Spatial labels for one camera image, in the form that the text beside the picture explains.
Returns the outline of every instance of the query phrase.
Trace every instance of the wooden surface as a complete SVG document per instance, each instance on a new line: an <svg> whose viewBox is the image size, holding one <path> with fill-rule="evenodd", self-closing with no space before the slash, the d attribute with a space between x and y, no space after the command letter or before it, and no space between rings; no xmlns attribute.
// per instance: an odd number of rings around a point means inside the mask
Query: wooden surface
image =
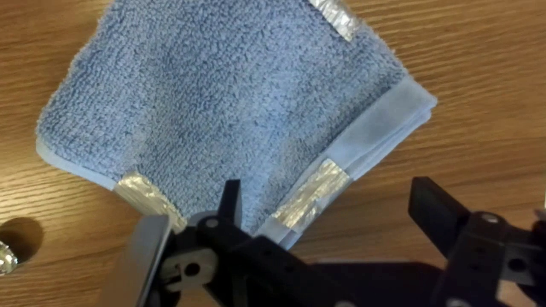
<svg viewBox="0 0 546 307"><path fill-rule="evenodd" d="M45 231L38 254L0 278L0 305L95 305L139 218L115 194L35 153L37 117L107 5L0 0L0 223L28 216ZM470 208L528 226L546 185L546 1L351 5L441 104L426 127L327 211L296 252L311 260L441 264L407 214L410 179L422 173Z"/></svg>

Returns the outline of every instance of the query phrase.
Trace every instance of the towel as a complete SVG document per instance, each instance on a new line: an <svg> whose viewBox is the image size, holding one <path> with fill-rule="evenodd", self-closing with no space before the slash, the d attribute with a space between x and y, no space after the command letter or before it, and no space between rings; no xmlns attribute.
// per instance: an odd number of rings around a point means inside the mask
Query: towel
<svg viewBox="0 0 546 307"><path fill-rule="evenodd" d="M436 105L339 0L115 0L38 122L52 165L153 182L180 218L243 182L243 228L293 245Z"/></svg>

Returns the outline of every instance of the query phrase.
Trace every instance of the washcloth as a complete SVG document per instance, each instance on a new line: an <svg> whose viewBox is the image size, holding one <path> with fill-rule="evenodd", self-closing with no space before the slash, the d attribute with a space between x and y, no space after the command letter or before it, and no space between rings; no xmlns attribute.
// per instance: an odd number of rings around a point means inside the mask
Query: washcloth
<svg viewBox="0 0 546 307"><path fill-rule="evenodd" d="M293 245L434 104L339 1L115 0L45 107L38 153L107 189L141 173L185 218L241 179L243 228Z"/></svg>

